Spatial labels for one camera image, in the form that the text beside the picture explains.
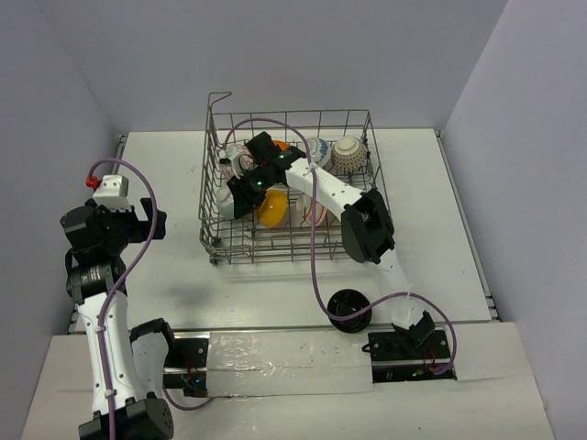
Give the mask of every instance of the wire dish rack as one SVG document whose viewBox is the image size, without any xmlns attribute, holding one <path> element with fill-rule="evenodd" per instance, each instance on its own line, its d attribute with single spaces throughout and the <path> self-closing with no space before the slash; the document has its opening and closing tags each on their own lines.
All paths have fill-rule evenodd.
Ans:
<svg viewBox="0 0 587 440">
<path fill-rule="evenodd" d="M 310 259 L 310 223 L 295 208 L 301 192 L 283 185 L 272 189 L 287 194 L 287 211 L 277 227 L 268 228 L 259 222 L 255 214 L 239 220 L 227 220 L 216 207 L 216 190 L 224 184 L 219 168 L 218 152 L 235 124 L 252 117 L 268 117 L 283 121 L 297 128 L 305 137 L 318 137 L 329 144 L 350 135 L 360 138 L 367 147 L 367 159 L 359 170 L 340 172 L 330 162 L 324 169 L 348 185 L 368 191 L 378 188 L 387 209 L 389 201 L 382 175 L 381 161 L 375 140 L 375 132 L 369 110 L 297 110 L 281 112 L 217 112 L 215 105 L 229 97 L 231 92 L 208 95 L 205 147 L 203 158 L 200 209 L 202 222 L 200 241 L 210 255 L 210 262 L 217 264 L 259 263 L 274 261 L 301 261 Z M 249 139 L 267 131 L 273 139 L 305 150 L 301 139 L 282 126 L 253 122 L 240 126 L 228 142 L 244 144 Z M 342 247 L 340 222 L 331 213 L 316 227 L 316 259 L 343 259 L 347 254 Z"/>
</svg>

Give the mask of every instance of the white wall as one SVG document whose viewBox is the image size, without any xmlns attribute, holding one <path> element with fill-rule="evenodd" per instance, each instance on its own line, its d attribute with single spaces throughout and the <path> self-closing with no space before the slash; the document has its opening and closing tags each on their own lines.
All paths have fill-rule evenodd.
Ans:
<svg viewBox="0 0 587 440">
<path fill-rule="evenodd" d="M 85 173 L 115 138 L 33 0 L 0 2 L 0 108 L 0 436 L 12 440 L 72 311 L 60 218 L 91 195 Z"/>
<path fill-rule="evenodd" d="M 38 0 L 120 132 L 223 108 L 369 107 L 443 127 L 506 0 Z"/>
<path fill-rule="evenodd" d="M 510 0 L 444 136 L 559 440 L 587 433 L 586 23 L 584 0 Z"/>
</svg>

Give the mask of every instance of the white tabletop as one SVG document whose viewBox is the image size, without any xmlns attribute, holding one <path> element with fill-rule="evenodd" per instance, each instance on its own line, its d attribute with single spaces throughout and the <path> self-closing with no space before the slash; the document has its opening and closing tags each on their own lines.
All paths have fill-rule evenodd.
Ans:
<svg viewBox="0 0 587 440">
<path fill-rule="evenodd" d="M 491 316 L 436 135 L 431 129 L 376 130 L 400 262 L 413 292 L 437 303 L 453 321 Z M 167 236 L 153 242 L 127 280 L 128 324 L 164 317 L 174 329 L 328 325 L 316 304 L 309 262 L 217 267 L 198 241 L 204 132 L 131 133 L 122 158 L 150 180 Z M 129 200 L 147 196 L 130 171 Z M 123 254 L 129 263 L 139 246 Z M 382 286 L 350 259 L 319 261 L 324 301 L 354 288 L 372 301 L 402 290 Z M 374 310 L 374 323 L 389 323 L 389 310 Z"/>
<path fill-rule="evenodd" d="M 352 394 L 220 398 L 198 412 L 172 408 L 174 438 L 553 440 L 515 326 L 456 327 L 458 380 L 378 383 Z M 283 332 L 284 341 L 290 337 Z M 86 337 L 54 336 L 22 438 L 77 438 L 78 424 L 91 418 L 92 385 Z"/>
</svg>

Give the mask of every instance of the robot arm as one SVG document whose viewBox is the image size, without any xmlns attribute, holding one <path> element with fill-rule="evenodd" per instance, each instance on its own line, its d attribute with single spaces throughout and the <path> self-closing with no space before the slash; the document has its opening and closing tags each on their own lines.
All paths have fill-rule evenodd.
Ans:
<svg viewBox="0 0 587 440">
<path fill-rule="evenodd" d="M 173 437 L 171 411 L 162 398 L 163 364 L 174 344 L 172 330 L 158 319 L 133 329 L 129 338 L 124 284 L 108 304 L 104 327 L 98 324 L 108 292 L 125 271 L 121 252 L 128 243 L 145 241 L 152 221 L 151 200 L 141 200 L 148 220 L 139 221 L 128 203 L 127 187 L 125 177 L 105 176 L 93 199 L 61 219 L 72 244 L 66 256 L 67 291 L 83 319 L 94 376 L 94 419 L 80 425 L 82 439 L 108 438 L 107 400 L 111 395 L 114 395 L 116 438 Z M 166 214 L 160 211 L 157 214 L 154 238 L 162 239 Z M 100 332 L 105 338 L 112 390 L 107 390 L 105 385 L 104 360 L 98 343 Z"/>
</svg>

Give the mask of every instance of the cable clip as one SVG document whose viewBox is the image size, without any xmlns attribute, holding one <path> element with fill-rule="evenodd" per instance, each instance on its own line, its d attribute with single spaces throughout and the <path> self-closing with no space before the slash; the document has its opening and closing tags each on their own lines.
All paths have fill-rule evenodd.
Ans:
<svg viewBox="0 0 587 440">
<path fill-rule="evenodd" d="M 320 167 L 318 166 L 318 164 L 317 164 L 317 163 L 315 163 L 313 160 L 310 160 L 310 163 L 309 163 L 309 165 L 310 165 L 310 166 L 308 167 L 308 171 L 306 171 L 304 174 L 302 174 L 302 177 L 305 177 L 305 176 L 307 176 L 308 174 L 310 174 L 310 173 L 311 173 L 313 170 L 315 170 L 316 168 L 320 168 Z"/>
</svg>

